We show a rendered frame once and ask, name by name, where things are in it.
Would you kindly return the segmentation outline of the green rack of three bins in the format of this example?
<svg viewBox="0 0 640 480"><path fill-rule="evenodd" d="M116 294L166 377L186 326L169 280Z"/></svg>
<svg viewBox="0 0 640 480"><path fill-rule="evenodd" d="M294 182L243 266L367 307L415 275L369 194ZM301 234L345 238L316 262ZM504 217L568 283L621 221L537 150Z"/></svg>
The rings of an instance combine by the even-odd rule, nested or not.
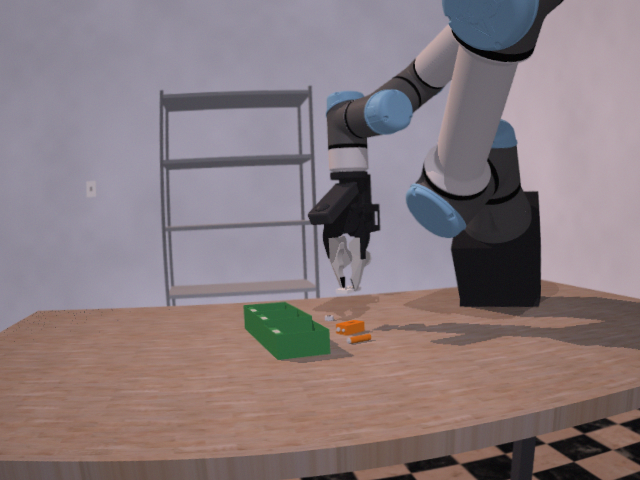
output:
<svg viewBox="0 0 640 480"><path fill-rule="evenodd" d="M308 313L287 302L243 306L245 329L277 360L330 354L329 329Z"/></svg>

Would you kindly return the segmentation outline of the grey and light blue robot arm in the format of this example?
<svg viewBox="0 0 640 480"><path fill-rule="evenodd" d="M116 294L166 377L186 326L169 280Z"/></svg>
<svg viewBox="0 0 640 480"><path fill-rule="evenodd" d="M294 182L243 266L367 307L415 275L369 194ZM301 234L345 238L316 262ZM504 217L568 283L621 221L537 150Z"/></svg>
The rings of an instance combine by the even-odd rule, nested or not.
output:
<svg viewBox="0 0 640 480"><path fill-rule="evenodd" d="M442 0L448 25L408 67L368 96L327 97L329 170L368 170L367 138L405 129L452 80L438 144L407 191L407 206L440 237L465 230L503 243L522 235L531 207L515 131L501 117L518 63L531 57L545 17L563 1Z"/></svg>

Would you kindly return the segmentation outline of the white domino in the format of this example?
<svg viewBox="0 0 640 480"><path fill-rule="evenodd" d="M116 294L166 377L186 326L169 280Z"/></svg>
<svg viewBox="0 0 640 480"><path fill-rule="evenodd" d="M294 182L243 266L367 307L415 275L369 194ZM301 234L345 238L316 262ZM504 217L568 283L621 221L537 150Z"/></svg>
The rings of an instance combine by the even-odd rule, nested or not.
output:
<svg viewBox="0 0 640 480"><path fill-rule="evenodd" d="M357 289L357 291L361 290L361 286L359 286L359 288ZM336 289L336 293L340 293L340 294L349 294L352 292L356 292L354 291L353 286L348 286L348 287L344 287L344 288L340 288L340 289Z"/></svg>

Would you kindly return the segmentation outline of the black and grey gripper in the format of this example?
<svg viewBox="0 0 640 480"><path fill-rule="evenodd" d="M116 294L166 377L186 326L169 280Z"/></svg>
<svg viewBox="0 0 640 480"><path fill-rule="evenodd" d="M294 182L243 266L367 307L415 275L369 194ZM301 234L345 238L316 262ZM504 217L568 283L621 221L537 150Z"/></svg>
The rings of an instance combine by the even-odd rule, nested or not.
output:
<svg viewBox="0 0 640 480"><path fill-rule="evenodd" d="M333 224L324 224L323 229L325 250L340 287L345 287L343 269L352 262L350 279L354 291L357 291L364 267L371 261L371 254L366 250L370 233L380 231L379 204L372 204L371 178L367 171L332 172L330 180L339 180L339 183L355 181L359 189L359 193ZM375 211L377 211L378 225L375 225ZM350 237L354 236L349 242L350 251L347 249L346 237L341 236L346 233Z"/></svg>

